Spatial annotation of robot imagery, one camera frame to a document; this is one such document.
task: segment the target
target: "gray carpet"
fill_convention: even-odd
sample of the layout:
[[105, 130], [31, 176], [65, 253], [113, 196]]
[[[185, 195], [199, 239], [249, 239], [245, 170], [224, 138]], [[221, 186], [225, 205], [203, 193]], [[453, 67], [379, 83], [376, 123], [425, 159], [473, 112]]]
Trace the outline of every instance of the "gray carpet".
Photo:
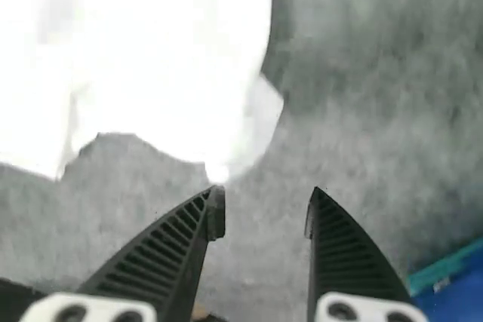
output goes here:
[[[233, 322], [304, 320], [314, 186], [403, 276], [483, 234], [482, 0], [275, 0], [264, 69], [287, 106], [227, 188], [201, 302]], [[72, 289], [207, 185], [130, 136], [100, 136], [57, 184], [1, 167], [0, 275]]]

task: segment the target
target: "crumpled white cloth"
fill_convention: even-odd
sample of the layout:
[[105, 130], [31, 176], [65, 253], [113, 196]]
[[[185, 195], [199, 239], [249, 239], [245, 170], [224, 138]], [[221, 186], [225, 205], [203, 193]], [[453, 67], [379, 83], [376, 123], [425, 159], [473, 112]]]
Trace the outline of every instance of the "crumpled white cloth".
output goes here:
[[283, 100], [260, 74], [271, 0], [0, 0], [0, 162], [59, 179], [99, 133], [205, 163], [263, 155]]

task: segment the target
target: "ribbed gripper pad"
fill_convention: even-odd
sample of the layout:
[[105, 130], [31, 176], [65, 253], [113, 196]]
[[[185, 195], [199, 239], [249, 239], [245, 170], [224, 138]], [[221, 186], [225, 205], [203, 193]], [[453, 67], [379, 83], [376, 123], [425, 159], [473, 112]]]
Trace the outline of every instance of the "ribbed gripper pad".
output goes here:
[[224, 190], [212, 187], [139, 233], [78, 292], [148, 302], [159, 321], [189, 322], [208, 242], [224, 234]]
[[364, 229], [329, 195], [315, 188], [306, 236], [311, 239], [308, 321], [327, 292], [410, 302], [403, 283]]

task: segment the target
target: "teal edge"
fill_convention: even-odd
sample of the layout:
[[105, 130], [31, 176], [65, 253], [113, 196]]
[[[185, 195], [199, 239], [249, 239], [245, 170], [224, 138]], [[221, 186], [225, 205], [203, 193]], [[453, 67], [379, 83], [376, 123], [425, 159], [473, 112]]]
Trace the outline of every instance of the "teal edge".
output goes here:
[[465, 267], [464, 258], [480, 248], [483, 248], [483, 238], [410, 275], [408, 282], [411, 296], [416, 296], [441, 279], [462, 271]]

